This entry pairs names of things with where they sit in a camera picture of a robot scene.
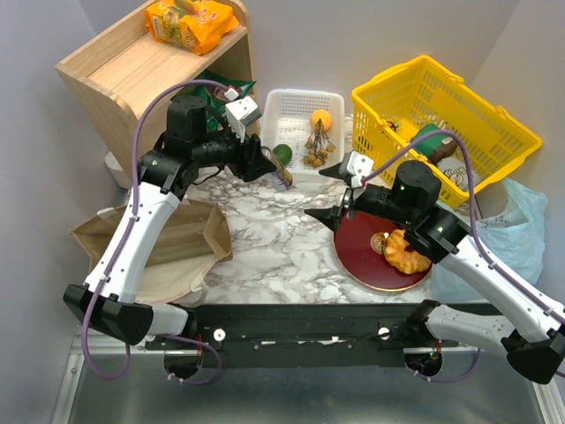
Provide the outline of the light blue plastic bag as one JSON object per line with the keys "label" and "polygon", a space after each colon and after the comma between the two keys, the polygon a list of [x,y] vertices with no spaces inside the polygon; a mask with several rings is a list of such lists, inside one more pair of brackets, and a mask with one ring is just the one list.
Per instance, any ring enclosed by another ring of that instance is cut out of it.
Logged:
{"label": "light blue plastic bag", "polygon": [[[509,178],[502,180],[502,186],[507,206],[496,216],[478,220],[478,235],[484,247],[535,285],[543,270],[547,197]],[[462,278],[441,266],[432,269],[431,293],[442,303],[482,299]]]}

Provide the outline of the blue silver drink can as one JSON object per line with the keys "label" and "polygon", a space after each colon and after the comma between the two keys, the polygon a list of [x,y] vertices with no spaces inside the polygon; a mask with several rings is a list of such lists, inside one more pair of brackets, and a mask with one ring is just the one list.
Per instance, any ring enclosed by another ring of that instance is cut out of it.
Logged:
{"label": "blue silver drink can", "polygon": [[287,191],[293,187],[293,177],[278,156],[267,147],[261,148],[262,154],[275,166],[270,179],[277,191]]}

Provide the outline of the red round plate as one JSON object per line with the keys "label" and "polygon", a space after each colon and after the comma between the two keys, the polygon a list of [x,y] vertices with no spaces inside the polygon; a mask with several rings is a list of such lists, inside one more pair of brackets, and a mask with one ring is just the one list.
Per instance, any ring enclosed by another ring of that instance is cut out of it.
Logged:
{"label": "red round plate", "polygon": [[386,219],[357,212],[344,218],[334,246],[340,263],[361,284],[381,292],[402,292],[419,284],[432,270],[429,266],[405,274],[388,263],[384,256],[386,238],[398,227]]}

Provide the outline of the glazed ring doughnut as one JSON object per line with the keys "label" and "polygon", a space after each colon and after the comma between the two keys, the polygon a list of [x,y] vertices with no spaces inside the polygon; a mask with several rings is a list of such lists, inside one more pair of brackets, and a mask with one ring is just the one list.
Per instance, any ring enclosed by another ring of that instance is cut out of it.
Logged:
{"label": "glazed ring doughnut", "polygon": [[413,250],[404,234],[405,230],[394,230],[388,234],[384,249],[385,260],[405,275],[428,270],[432,262]]}

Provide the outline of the white plastic basket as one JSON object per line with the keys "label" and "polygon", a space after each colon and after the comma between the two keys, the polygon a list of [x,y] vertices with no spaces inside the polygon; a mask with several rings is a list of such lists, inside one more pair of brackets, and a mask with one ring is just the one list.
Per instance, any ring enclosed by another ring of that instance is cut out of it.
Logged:
{"label": "white plastic basket", "polygon": [[310,117],[316,110],[326,110],[332,117],[328,137],[335,145],[325,167],[339,163],[345,154],[344,99],[335,93],[301,89],[274,89],[269,92],[260,121],[261,144],[275,148],[283,144],[292,150],[287,169],[293,183],[328,184],[333,180],[323,177],[311,165],[304,163],[308,149],[306,142],[313,129]]}

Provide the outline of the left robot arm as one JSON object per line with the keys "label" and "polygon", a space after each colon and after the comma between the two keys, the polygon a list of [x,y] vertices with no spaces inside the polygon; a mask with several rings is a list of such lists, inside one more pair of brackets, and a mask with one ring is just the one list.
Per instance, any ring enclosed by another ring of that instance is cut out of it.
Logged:
{"label": "left robot arm", "polygon": [[83,284],[70,284],[63,301],[84,329],[95,329],[128,345],[146,336],[165,335],[177,349],[196,336],[182,307],[153,307],[136,298],[143,269],[164,225],[177,209],[202,168],[229,168],[245,182],[275,166],[263,155],[260,137],[246,129],[261,116],[250,96],[225,106],[226,121],[210,132],[213,109],[196,96],[171,101],[166,127],[154,148],[138,162],[138,180],[106,251]]}

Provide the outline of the green avocado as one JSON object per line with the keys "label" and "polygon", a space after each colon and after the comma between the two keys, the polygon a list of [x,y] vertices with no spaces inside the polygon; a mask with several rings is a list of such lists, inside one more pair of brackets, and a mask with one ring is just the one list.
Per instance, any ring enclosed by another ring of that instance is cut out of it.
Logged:
{"label": "green avocado", "polygon": [[273,153],[283,166],[290,164],[293,156],[292,148],[286,144],[278,144],[273,148]]}

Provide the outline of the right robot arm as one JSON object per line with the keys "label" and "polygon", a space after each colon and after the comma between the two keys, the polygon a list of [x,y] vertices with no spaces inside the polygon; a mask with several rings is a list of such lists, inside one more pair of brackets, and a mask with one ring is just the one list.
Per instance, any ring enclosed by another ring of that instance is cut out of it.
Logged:
{"label": "right robot arm", "polygon": [[348,187],[340,205],[306,214],[331,231],[360,211],[402,225],[411,250],[462,278],[497,310],[478,315],[437,301],[421,302],[407,319],[415,345],[454,341],[497,353],[522,377],[551,382],[564,360],[564,306],[523,280],[482,245],[475,230],[438,205],[440,180],[420,161],[401,163],[391,188]]}

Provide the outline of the orange snack packet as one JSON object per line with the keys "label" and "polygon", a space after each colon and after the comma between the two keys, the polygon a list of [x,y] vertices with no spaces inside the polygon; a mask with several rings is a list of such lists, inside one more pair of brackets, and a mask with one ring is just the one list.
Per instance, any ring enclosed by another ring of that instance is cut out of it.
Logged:
{"label": "orange snack packet", "polygon": [[167,42],[202,56],[239,25],[233,9],[216,1],[157,1],[145,9],[146,28]]}

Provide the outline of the orange fruit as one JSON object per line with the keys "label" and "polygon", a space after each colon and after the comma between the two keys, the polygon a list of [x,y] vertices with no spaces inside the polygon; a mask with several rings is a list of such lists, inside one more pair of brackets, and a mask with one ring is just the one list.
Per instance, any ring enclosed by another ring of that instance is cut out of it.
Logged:
{"label": "orange fruit", "polygon": [[321,124],[321,128],[327,133],[332,126],[332,116],[324,109],[315,110],[310,116],[310,126],[313,130],[316,130]]}

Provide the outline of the yellow shopping basket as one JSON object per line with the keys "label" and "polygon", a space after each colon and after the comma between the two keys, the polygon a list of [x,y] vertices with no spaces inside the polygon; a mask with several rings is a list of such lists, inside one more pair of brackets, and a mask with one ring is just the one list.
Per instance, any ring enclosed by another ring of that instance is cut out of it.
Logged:
{"label": "yellow shopping basket", "polygon": [[541,138],[462,77],[421,55],[375,75],[351,92],[352,146],[381,167],[427,124],[457,134],[479,176],[476,192],[517,170]]}

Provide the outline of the brown longan fruit bunch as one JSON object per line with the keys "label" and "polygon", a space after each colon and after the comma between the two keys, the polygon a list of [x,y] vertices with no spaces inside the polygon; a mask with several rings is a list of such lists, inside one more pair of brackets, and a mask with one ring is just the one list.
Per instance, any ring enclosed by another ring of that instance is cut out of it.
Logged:
{"label": "brown longan fruit bunch", "polygon": [[310,165],[314,169],[325,165],[330,153],[335,151],[335,145],[330,141],[328,134],[321,128],[312,130],[305,143],[306,155],[303,164]]}

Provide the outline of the brown paper bag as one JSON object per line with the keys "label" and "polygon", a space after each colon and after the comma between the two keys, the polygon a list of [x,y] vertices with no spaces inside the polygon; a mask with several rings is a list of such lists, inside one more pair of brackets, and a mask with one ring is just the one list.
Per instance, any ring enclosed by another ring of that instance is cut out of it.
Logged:
{"label": "brown paper bag", "polygon": [[232,259],[230,228],[218,205],[184,200],[164,225],[140,275],[140,304],[204,303],[205,276],[218,262]]}

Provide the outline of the green snack packet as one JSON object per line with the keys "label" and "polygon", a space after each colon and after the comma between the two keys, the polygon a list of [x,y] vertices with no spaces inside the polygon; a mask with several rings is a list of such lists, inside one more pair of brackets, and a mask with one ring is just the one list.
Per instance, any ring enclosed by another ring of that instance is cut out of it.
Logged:
{"label": "green snack packet", "polygon": [[[219,79],[227,87],[234,87],[241,96],[250,94],[255,86],[255,80]],[[220,110],[229,101],[223,91],[218,87],[194,86],[184,87],[177,92],[177,96],[192,95],[204,99],[208,105]]]}

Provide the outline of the wooden shelf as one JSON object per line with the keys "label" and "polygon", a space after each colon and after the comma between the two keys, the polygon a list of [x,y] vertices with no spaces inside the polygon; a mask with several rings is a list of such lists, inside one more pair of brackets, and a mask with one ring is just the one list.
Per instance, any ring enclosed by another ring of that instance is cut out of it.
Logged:
{"label": "wooden shelf", "polygon": [[253,80],[248,11],[231,1],[238,27],[198,56],[155,41],[138,7],[56,65],[125,174],[132,173],[132,141],[147,105],[165,89],[206,69],[231,80]]}

